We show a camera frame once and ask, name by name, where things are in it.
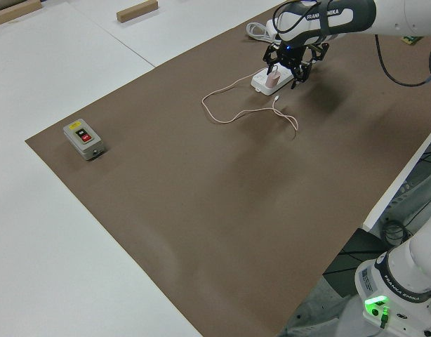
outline power strip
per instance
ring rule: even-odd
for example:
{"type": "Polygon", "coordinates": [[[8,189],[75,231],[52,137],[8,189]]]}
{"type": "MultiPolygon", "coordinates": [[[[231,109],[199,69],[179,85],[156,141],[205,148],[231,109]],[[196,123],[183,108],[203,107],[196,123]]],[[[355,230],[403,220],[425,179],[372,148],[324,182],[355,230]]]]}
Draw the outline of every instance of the power strip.
{"type": "Polygon", "coordinates": [[[265,85],[265,82],[267,81],[267,69],[261,70],[259,73],[253,76],[251,79],[251,85],[257,92],[270,96],[293,79],[292,72],[289,69],[283,67],[280,64],[277,64],[276,66],[278,67],[278,71],[281,73],[281,76],[277,85],[273,88],[268,88],[265,85]]]}

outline black button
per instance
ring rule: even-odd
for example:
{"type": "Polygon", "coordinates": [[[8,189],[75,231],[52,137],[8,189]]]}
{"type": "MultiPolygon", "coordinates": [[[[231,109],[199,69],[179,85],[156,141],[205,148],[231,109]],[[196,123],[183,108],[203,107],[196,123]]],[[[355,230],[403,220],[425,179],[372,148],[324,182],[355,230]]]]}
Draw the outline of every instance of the black button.
{"type": "Polygon", "coordinates": [[[87,135],[88,133],[84,130],[84,128],[80,128],[80,129],[76,132],[76,134],[81,138],[81,137],[83,137],[84,135],[87,135]]]}

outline wooden block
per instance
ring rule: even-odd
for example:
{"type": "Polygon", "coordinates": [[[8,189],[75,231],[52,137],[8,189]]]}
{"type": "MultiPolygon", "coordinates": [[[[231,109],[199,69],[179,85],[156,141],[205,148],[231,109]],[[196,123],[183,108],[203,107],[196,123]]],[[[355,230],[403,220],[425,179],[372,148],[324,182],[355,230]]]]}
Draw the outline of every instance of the wooden block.
{"type": "Polygon", "coordinates": [[[42,8],[40,0],[26,0],[21,4],[2,9],[0,11],[0,25],[2,23],[19,18],[22,15],[37,11],[42,8]]]}
{"type": "Polygon", "coordinates": [[[126,22],[128,20],[137,18],[138,16],[150,13],[158,9],[157,0],[147,0],[136,6],[124,9],[123,11],[117,12],[117,20],[119,22],[126,22]]]}

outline red button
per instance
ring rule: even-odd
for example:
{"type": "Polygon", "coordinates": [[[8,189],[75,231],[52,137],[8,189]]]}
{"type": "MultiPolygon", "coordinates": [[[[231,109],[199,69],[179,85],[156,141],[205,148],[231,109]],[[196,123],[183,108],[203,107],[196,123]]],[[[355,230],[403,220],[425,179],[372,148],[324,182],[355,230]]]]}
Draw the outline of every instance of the red button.
{"type": "Polygon", "coordinates": [[[82,135],[81,139],[82,139],[84,142],[87,142],[87,141],[91,140],[91,137],[89,136],[89,134],[86,134],[86,135],[82,135]]]}

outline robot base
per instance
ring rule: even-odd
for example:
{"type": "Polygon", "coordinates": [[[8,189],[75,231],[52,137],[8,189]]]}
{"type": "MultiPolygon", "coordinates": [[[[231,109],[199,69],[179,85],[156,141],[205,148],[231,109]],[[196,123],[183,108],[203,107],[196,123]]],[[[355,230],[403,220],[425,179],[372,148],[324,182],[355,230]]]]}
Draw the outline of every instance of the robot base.
{"type": "Polygon", "coordinates": [[[411,303],[400,298],[387,287],[374,265],[374,260],[363,262],[354,277],[364,304],[364,318],[380,326],[386,311],[388,322],[385,329],[389,333],[398,337],[431,337],[431,299],[424,303],[411,303]]]}

